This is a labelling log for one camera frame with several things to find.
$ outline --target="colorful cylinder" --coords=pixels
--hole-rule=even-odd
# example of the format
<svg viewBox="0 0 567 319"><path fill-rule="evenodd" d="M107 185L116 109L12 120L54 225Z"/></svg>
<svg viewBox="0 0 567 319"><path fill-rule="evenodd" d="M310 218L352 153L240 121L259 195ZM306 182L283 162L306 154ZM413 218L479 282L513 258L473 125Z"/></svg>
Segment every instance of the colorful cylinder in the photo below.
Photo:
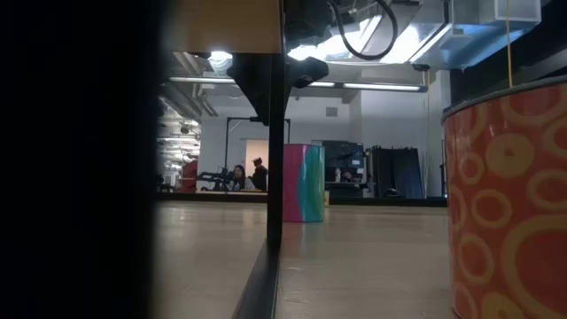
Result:
<svg viewBox="0 0 567 319"><path fill-rule="evenodd" d="M454 311L567 319L567 77L444 113Z"/></svg>
<svg viewBox="0 0 567 319"><path fill-rule="evenodd" d="M283 221L322 222L325 201L325 149L283 146Z"/></svg>

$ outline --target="dark hair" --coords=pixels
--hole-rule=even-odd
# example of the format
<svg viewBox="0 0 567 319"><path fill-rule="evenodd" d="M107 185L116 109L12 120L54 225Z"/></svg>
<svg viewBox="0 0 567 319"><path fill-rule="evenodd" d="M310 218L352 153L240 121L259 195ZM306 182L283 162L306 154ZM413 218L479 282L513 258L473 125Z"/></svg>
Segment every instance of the dark hair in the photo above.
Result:
<svg viewBox="0 0 567 319"><path fill-rule="evenodd" d="M240 168L240 171L242 171L242 176L240 176L240 178L237 178L237 176L234 176L234 182L235 183L239 183L240 184L240 189L243 190L246 186L246 170L245 167L243 167L242 165L236 165L234 166L234 169Z"/></svg>

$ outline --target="black cable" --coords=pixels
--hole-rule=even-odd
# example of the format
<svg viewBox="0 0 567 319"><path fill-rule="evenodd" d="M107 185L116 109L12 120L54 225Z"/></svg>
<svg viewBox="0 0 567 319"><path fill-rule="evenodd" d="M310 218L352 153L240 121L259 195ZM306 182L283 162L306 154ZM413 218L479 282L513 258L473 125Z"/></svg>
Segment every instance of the black cable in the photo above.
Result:
<svg viewBox="0 0 567 319"><path fill-rule="evenodd" d="M379 58L385 57L385 55L388 54L390 52L390 50L393 48L393 45L396 43L396 39L398 38L398 21L396 20L396 16L393 14L392 9L388 6L388 4L384 0L376 0L376 2L378 2L378 4L382 8L384 8L386 14L390 18L390 21L392 22L392 40L390 41L390 44L388 45L388 47L384 51L382 51L381 53L376 54L376 55L366 55L366 54L362 54L360 52L357 52L351 46L351 44L346 40L345 28L343 27L343 20L340 17L340 12L338 11L337 4L335 4L335 2L333 0L327 0L327 3L330 5L331 9L335 12L335 18L337 19L338 31L340 32L340 37L343 39L343 43L345 44L346 49L349 52L351 52L356 58L361 58L361 59L367 60L367 61L377 60Z"/></svg>

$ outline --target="wooden floor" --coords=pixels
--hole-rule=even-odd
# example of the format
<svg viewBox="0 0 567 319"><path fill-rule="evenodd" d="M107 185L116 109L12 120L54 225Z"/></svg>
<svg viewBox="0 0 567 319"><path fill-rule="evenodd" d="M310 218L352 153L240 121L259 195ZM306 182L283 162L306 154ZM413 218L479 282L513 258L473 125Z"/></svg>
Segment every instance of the wooden floor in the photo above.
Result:
<svg viewBox="0 0 567 319"><path fill-rule="evenodd" d="M159 207L156 318L230 318L265 237L265 204ZM444 208L332 206L285 223L276 317L452 318Z"/></svg>

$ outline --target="orange cylinder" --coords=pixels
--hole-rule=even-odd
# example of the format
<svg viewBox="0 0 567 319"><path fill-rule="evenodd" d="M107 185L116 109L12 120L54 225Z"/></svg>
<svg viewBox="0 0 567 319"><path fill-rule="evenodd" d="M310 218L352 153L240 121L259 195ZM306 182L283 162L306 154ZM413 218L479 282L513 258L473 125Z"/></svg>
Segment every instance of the orange cylinder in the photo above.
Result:
<svg viewBox="0 0 567 319"><path fill-rule="evenodd" d="M444 114L453 307L567 319L567 77Z"/></svg>

